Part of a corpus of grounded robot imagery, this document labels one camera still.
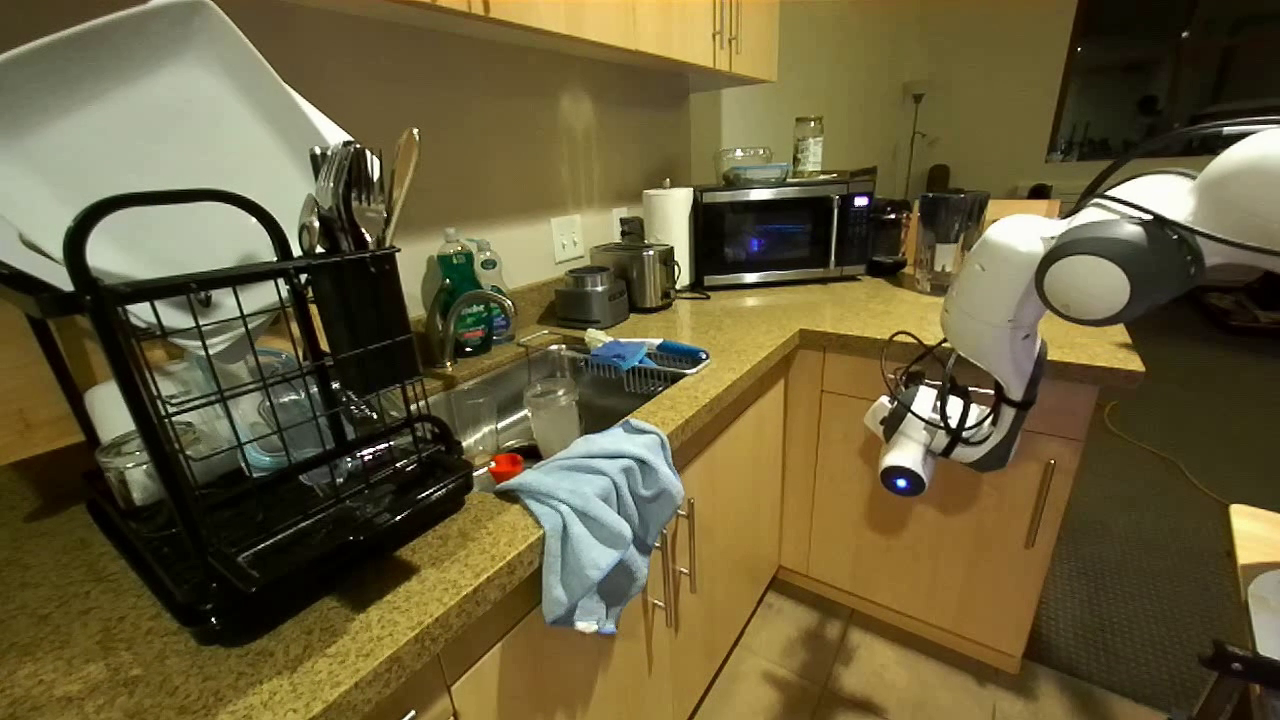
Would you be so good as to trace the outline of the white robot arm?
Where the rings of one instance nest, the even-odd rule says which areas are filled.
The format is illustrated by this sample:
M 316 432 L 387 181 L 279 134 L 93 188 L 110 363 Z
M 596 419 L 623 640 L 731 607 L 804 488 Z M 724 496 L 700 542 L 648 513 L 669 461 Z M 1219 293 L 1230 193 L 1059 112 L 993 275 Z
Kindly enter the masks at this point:
M 1105 328 L 1193 293 L 1207 267 L 1280 263 L 1280 127 L 1253 127 L 1201 172 L 1151 172 L 1073 215 L 1003 215 L 966 255 L 940 313 L 984 383 L 903 369 L 866 411 L 886 443 L 876 480 L 919 496 L 940 461 L 999 472 L 1042 402 L 1043 315 Z

